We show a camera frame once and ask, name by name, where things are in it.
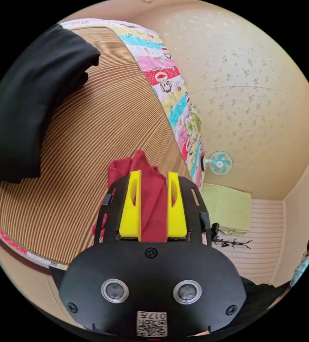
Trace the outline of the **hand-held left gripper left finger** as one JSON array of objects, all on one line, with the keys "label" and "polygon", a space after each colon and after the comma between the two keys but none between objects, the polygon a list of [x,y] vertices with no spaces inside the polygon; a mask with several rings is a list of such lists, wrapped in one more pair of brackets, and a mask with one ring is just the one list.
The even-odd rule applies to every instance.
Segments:
[{"label": "hand-held left gripper left finger", "polygon": [[141,171],[132,171],[128,178],[119,235],[141,241]]}]

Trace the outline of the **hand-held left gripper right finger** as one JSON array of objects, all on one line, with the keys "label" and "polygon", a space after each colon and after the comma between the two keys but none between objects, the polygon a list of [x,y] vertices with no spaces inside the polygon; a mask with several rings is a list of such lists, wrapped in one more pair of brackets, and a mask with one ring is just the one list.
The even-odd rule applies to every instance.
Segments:
[{"label": "hand-held left gripper right finger", "polygon": [[167,238],[185,238],[187,225],[178,173],[168,172]]}]

